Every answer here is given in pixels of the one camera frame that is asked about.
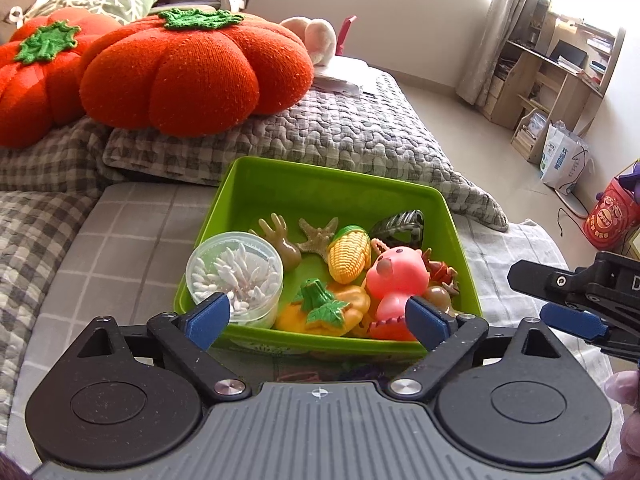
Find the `person's right hand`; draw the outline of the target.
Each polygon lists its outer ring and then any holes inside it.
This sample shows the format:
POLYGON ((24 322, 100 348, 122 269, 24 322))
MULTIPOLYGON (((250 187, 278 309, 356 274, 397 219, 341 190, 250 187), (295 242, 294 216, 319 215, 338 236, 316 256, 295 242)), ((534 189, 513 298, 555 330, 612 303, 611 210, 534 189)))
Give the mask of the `person's right hand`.
POLYGON ((615 402, 629 405, 634 411, 620 430, 620 448, 608 480, 636 480, 640 476, 639 372, 624 370, 614 374, 604 385, 605 394, 615 402))

